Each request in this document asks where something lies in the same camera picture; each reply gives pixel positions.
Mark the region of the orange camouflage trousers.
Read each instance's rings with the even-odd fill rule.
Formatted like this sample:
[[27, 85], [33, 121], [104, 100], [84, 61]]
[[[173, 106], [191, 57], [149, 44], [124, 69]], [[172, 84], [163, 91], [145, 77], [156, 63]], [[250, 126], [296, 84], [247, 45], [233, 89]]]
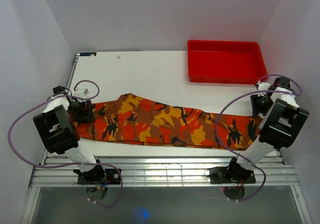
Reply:
[[176, 146], [246, 150], [257, 138], [260, 117], [207, 113], [200, 109], [171, 106], [132, 93], [92, 104], [95, 122], [74, 122], [82, 138], [144, 146]]

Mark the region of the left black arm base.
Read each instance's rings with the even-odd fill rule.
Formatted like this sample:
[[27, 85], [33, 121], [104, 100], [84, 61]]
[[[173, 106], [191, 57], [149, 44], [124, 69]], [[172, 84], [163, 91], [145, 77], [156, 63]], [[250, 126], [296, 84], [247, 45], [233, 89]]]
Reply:
[[[106, 172], [106, 182], [109, 185], [118, 185], [121, 183], [120, 175], [115, 169], [105, 169], [105, 172]], [[102, 182], [95, 183], [93, 181], [85, 180], [81, 176], [78, 176], [76, 183], [80, 185], [102, 185]]]

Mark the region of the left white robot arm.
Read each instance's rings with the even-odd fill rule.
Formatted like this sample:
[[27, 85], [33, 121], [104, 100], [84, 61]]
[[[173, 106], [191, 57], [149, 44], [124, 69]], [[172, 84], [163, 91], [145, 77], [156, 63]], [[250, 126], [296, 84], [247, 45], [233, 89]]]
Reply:
[[88, 89], [63, 86], [53, 88], [48, 104], [41, 114], [33, 117], [40, 138], [49, 153], [64, 155], [78, 166], [74, 172], [84, 180], [96, 184], [106, 181], [106, 171], [93, 154], [80, 146], [80, 134], [74, 122], [90, 124], [95, 121], [91, 101], [85, 100]]

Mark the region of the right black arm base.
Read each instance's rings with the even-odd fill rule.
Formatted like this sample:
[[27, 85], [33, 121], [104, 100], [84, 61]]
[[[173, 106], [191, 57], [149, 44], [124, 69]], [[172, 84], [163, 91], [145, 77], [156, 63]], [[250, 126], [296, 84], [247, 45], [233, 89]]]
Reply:
[[239, 184], [242, 182], [245, 184], [256, 183], [256, 178], [252, 171], [250, 171], [249, 175], [243, 175], [228, 167], [214, 167], [211, 168], [209, 172], [211, 184]]

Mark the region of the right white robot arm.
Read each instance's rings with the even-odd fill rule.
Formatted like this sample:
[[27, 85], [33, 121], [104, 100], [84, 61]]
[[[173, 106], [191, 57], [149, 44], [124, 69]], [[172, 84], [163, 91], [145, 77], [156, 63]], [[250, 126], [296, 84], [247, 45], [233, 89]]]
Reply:
[[244, 183], [254, 176], [254, 165], [274, 150], [290, 147], [309, 117], [309, 111], [300, 107], [291, 88], [291, 80], [277, 77], [273, 84], [258, 81], [258, 93], [250, 96], [252, 115], [262, 116], [259, 133], [253, 143], [234, 157], [226, 168], [226, 178]]

